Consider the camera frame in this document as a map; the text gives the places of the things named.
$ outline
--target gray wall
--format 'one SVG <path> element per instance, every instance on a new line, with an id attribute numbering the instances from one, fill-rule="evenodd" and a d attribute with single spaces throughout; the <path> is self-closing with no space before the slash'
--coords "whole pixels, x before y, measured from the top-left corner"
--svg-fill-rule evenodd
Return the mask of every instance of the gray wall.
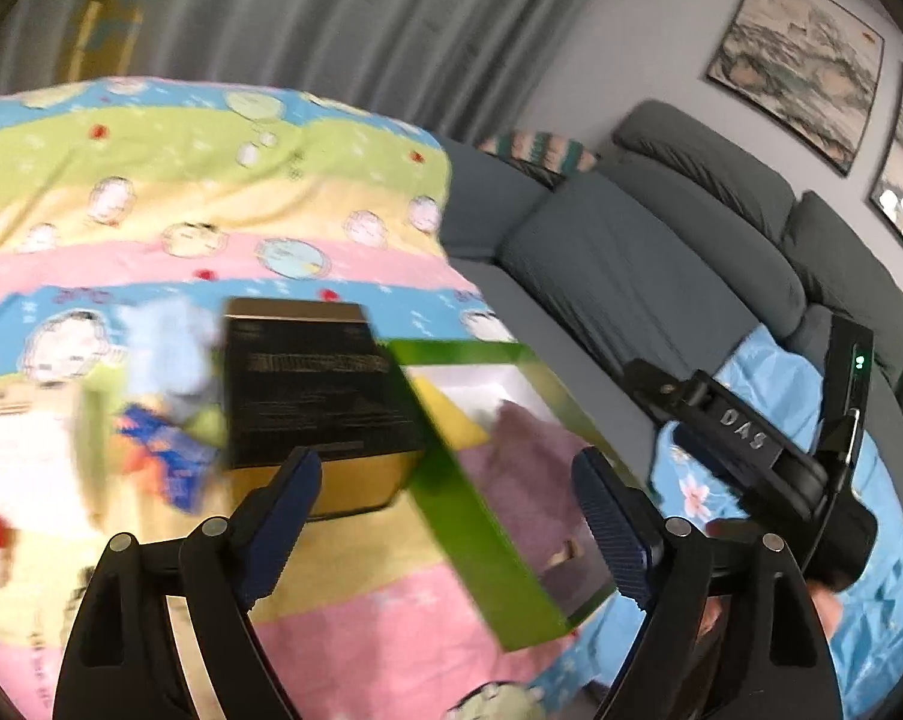
<path id="1" fill-rule="evenodd" d="M 592 0 L 520 124 L 596 146 L 640 100 L 677 105 L 778 170 L 798 196 L 813 189 L 827 199 L 903 290 L 903 242 L 867 203 L 894 127 L 903 37 L 877 0 L 834 1 L 885 39 L 875 107 L 847 177 L 764 114 L 702 80 L 740 0 Z"/>

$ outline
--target blue bedsheet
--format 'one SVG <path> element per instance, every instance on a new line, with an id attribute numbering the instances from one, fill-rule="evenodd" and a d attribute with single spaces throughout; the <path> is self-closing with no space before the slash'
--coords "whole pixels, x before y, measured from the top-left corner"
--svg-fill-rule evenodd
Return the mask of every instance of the blue bedsheet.
<path id="1" fill-rule="evenodd" d="M 822 377 L 798 355 L 783 351 L 760 326 L 715 378 L 755 406 L 808 449 L 821 405 Z M 744 512 L 726 485 L 674 445 L 675 423 L 661 429 L 649 480 L 665 517 L 686 517 L 701 528 Z M 875 442 L 864 437 L 853 490 L 877 517 L 878 537 L 865 572 L 840 594 L 844 616 L 830 648 L 847 718 L 861 717 L 903 674 L 903 512 Z M 631 649 L 644 614 L 614 595 L 584 625 L 581 637 L 535 685 L 548 709 L 558 709 L 590 680 L 610 685 Z"/>

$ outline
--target human hand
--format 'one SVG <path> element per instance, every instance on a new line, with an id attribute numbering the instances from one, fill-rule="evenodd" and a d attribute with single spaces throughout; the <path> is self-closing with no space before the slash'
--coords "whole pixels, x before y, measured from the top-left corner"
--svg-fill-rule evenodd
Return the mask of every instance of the human hand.
<path id="1" fill-rule="evenodd" d="M 738 519 L 717 519 L 707 523 L 704 532 L 712 538 L 735 538 L 742 536 L 742 531 L 754 532 L 754 524 L 749 524 L 747 520 Z M 808 594 L 811 596 L 815 610 L 818 613 L 818 619 L 821 620 L 821 627 L 824 629 L 824 636 L 828 641 L 838 631 L 841 625 L 841 618 L 844 614 L 844 606 L 835 593 L 821 584 L 819 581 L 811 580 L 808 582 Z M 704 612 L 701 616 L 701 624 L 698 628 L 698 638 L 702 638 L 712 631 L 721 613 L 724 609 L 722 600 L 717 597 L 707 599 L 704 603 Z"/>

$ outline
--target blue packet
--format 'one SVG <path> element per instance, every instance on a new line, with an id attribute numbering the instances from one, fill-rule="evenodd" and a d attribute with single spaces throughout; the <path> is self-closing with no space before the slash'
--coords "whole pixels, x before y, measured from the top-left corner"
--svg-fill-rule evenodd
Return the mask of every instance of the blue packet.
<path id="1" fill-rule="evenodd" d="M 165 499 L 176 509 L 196 514 L 200 493 L 218 450 L 197 442 L 156 413 L 133 404 L 117 419 L 118 432 L 161 461 Z"/>

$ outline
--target blue stripe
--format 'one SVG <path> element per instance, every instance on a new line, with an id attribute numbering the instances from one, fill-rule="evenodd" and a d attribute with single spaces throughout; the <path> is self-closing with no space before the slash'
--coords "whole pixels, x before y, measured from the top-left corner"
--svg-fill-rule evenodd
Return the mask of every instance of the blue stripe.
<path id="1" fill-rule="evenodd" d="M 368 127 L 410 138 L 431 148 L 440 148 L 438 142 L 422 129 L 406 130 L 390 119 L 374 114 L 355 116 L 344 111 L 324 108 L 309 103 L 298 93 L 290 90 L 260 89 L 251 86 L 217 87 L 199 83 L 171 83 L 160 79 L 141 79 L 147 88 L 140 94 L 120 95 L 107 90 L 107 79 L 94 81 L 80 95 L 64 100 L 63 103 L 45 109 L 27 108 L 18 98 L 0 98 L 0 129 L 16 124 L 37 122 L 41 119 L 71 113 L 79 110 L 107 110 L 109 108 L 191 108 L 232 112 L 224 95 L 229 92 L 251 92 L 264 97 L 277 98 L 284 104 L 281 118 L 299 126 L 317 122 L 319 119 L 347 119 L 360 122 Z"/>
<path id="2" fill-rule="evenodd" d="M 125 345 L 125 328 L 117 316 L 121 305 L 141 305 L 178 293 L 196 305 L 221 314 L 234 295 L 256 298 L 318 300 L 331 290 L 342 302 L 363 306 L 378 338 L 470 338 L 461 322 L 465 310 L 488 309 L 475 293 L 419 290 L 365 282 L 235 279 L 197 283 L 133 284 L 108 289 L 63 290 L 44 287 L 31 295 L 9 295 L 0 303 L 0 376 L 18 370 L 28 336 L 46 319 L 74 310 L 98 312 L 107 322 L 109 341 Z"/>

